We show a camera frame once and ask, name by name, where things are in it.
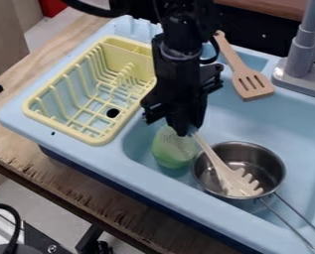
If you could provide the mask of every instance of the light blue sink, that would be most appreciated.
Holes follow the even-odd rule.
[[[137,112],[118,136],[92,147],[35,122],[21,111],[23,101],[100,37],[117,34],[149,42],[160,28],[129,16],[112,20],[0,111],[0,122],[41,146],[120,186],[262,253],[314,253],[269,211],[252,214],[198,189],[189,168],[169,171],[151,155],[163,121],[147,126]],[[244,62],[271,76],[278,58],[236,47]],[[264,146],[284,162],[287,177],[279,194],[315,224],[315,98],[276,88],[273,96],[242,102],[226,66],[224,88],[209,97],[201,134],[210,144],[247,141]],[[315,243],[315,234],[280,202],[273,207]]]

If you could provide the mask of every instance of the gray faucet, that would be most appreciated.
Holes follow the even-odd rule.
[[[308,0],[288,58],[281,59],[272,75],[274,84],[315,97],[315,0]]]

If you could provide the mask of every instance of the stainless steel pot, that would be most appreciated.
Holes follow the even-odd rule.
[[[256,180],[259,180],[264,192],[256,196],[227,195],[220,185],[215,168],[207,155],[202,152],[193,163],[192,174],[205,192],[250,213],[269,209],[302,241],[315,250],[315,246],[311,242],[272,208],[273,202],[278,198],[315,230],[314,225],[276,193],[285,178],[284,164],[277,155],[264,147],[246,142],[221,143],[213,146],[213,149],[231,169],[244,168],[246,174],[251,173]]]

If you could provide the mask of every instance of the pot handle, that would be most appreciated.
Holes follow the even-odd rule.
[[[291,206],[287,201],[285,201],[281,196],[279,196],[276,192],[274,193],[278,199],[280,199],[285,205],[287,205],[292,211],[294,211],[299,217],[301,217],[304,222],[306,222],[314,231],[315,226],[309,222],[300,212],[298,212],[293,206]],[[305,242],[310,248],[315,250],[315,245],[313,245],[307,238],[305,238],[298,230],[296,230],[288,221],[285,220],[276,210],[274,210],[270,205],[268,205],[261,198],[259,201],[266,206],[273,214],[275,214],[284,224],[286,224],[291,231],[293,231],[303,242]]]

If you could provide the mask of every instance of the yellow dish rack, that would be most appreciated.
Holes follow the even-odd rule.
[[[151,47],[107,36],[23,103],[26,116],[92,146],[110,142],[156,77]]]

